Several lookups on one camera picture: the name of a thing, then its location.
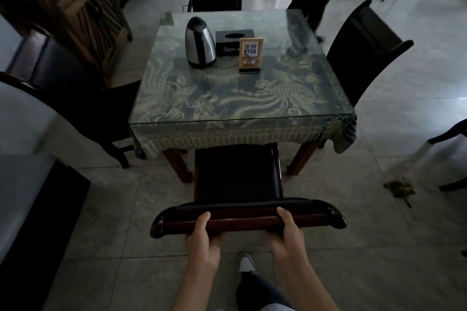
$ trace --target square table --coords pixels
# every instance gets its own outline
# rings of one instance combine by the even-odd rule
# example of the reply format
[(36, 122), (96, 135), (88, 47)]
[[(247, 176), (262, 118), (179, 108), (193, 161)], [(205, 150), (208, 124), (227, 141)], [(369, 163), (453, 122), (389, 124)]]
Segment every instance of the square table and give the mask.
[[(261, 72), (240, 73), (238, 56), (192, 68), (184, 38), (193, 16), (205, 20), (214, 37), (216, 31), (244, 29), (263, 37)], [(182, 182), (190, 182), (177, 149), (302, 143), (288, 166), (295, 175), (322, 140), (332, 139), (334, 148), (339, 140), (348, 142), (345, 131), (355, 119), (302, 13), (261, 10), (167, 13), (129, 123), (138, 157), (155, 158), (162, 151)]]

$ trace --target tile floor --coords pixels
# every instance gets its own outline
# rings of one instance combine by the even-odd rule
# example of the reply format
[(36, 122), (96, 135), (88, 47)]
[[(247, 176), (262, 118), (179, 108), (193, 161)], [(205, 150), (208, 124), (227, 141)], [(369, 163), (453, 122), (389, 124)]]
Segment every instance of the tile floor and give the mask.
[[(327, 51), (348, 14), (364, 0), (331, 0), (319, 34)], [(188, 0), (130, 0), (125, 15), (135, 34), (112, 78), (141, 78), (158, 22)], [(290, 0), (243, 0), (243, 9), (283, 9)], [(357, 142), (337, 155), (327, 145), (298, 177), (284, 177), (287, 196), (325, 199), (348, 228), (305, 229), (309, 258), (342, 310), (466, 310), (467, 191), (440, 184), (467, 176), (467, 141), (431, 147), (426, 139), (467, 117), (466, 0), (374, 0), (373, 9), (415, 46), (393, 62), (359, 101)], [(298, 144), (280, 146), (284, 164)], [(59, 118), (45, 138), (49, 152), (93, 185), (44, 310), (168, 310), (186, 253), (180, 236), (149, 237), (162, 209), (190, 201), (165, 158), (128, 153), (122, 170), (99, 146)], [(193, 153), (186, 155), (193, 163)], [(382, 184), (405, 177), (416, 191), (412, 209)], [(250, 252), (260, 275), (278, 288), (269, 245), (259, 232), (226, 236), (208, 310), (236, 310), (236, 254)]]

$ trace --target black tissue box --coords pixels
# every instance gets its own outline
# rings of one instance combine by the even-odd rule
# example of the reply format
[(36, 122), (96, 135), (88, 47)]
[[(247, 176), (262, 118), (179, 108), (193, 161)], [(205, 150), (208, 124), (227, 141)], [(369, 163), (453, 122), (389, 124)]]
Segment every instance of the black tissue box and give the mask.
[(216, 54), (237, 56), (240, 54), (240, 38), (254, 38), (253, 30), (216, 31)]

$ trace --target stainless steel kettle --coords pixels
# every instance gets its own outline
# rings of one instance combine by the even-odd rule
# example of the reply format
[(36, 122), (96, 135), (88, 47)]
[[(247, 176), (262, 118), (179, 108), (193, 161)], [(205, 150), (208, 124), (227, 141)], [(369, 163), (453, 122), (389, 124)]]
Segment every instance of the stainless steel kettle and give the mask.
[(192, 17), (186, 25), (185, 51), (188, 63), (195, 68), (207, 68), (217, 58), (213, 35), (200, 17)]

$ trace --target sign with chinese characters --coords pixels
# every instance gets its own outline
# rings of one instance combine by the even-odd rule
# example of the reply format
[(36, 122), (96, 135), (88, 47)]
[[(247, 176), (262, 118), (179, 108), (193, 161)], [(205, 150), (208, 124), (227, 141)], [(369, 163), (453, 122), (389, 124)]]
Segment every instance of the sign with chinese characters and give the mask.
[(262, 38), (240, 38), (240, 72), (260, 72)]

